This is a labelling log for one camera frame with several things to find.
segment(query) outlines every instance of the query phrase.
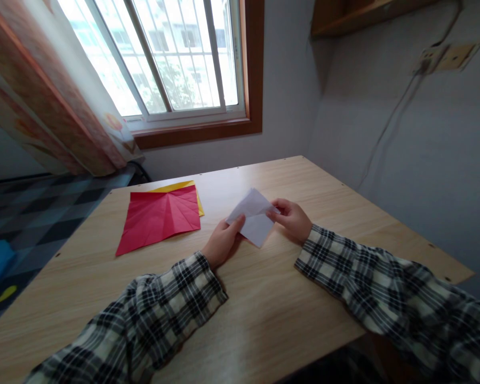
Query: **white paper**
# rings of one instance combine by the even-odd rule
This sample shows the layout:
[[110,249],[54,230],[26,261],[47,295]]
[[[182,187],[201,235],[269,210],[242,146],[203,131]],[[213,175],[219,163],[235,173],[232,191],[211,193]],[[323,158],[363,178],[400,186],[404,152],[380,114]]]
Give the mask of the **white paper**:
[[274,211],[279,213],[257,189],[251,188],[249,193],[238,203],[232,213],[226,219],[230,224],[242,213],[245,215],[245,224],[240,233],[250,240],[255,246],[261,248],[263,242],[272,229],[274,222],[270,220],[265,212]]

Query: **tree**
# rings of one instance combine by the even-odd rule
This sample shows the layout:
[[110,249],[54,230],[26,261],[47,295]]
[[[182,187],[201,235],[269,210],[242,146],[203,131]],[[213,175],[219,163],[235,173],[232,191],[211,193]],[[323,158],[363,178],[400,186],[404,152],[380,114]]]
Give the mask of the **tree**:
[[[162,77],[167,95],[174,109],[192,109],[196,99],[195,81],[192,77],[186,76],[181,67],[174,63],[160,61],[157,63],[158,70]],[[139,87],[142,99],[146,103],[148,111],[163,112],[165,106],[156,84],[150,89],[145,85]]]

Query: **white wall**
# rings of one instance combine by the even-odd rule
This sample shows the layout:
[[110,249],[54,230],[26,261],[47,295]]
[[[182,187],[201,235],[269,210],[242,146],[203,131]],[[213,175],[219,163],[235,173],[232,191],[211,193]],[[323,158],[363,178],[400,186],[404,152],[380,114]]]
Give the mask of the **white wall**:
[[[309,158],[356,188],[422,49],[454,15],[439,3],[337,41]],[[480,39],[480,0],[465,0],[447,42]],[[366,198],[477,272],[480,298],[480,50],[462,73],[427,76],[398,115],[360,188]]]
[[307,151],[320,84],[308,42],[314,0],[265,1],[263,133],[145,150],[154,180],[253,164]]
[[0,128],[0,180],[46,173],[46,170]]

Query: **shirt cuff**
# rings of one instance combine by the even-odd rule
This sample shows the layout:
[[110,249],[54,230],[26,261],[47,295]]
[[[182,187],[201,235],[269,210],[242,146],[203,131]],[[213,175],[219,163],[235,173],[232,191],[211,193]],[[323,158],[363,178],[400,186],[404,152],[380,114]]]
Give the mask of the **shirt cuff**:
[[295,268],[340,299],[356,252],[357,243],[313,224]]

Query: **curtain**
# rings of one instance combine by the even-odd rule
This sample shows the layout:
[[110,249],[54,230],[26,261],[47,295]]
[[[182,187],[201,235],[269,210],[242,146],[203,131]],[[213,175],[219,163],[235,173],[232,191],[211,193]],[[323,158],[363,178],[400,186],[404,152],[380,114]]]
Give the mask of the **curtain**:
[[55,174],[142,157],[57,0],[0,0],[0,127]]

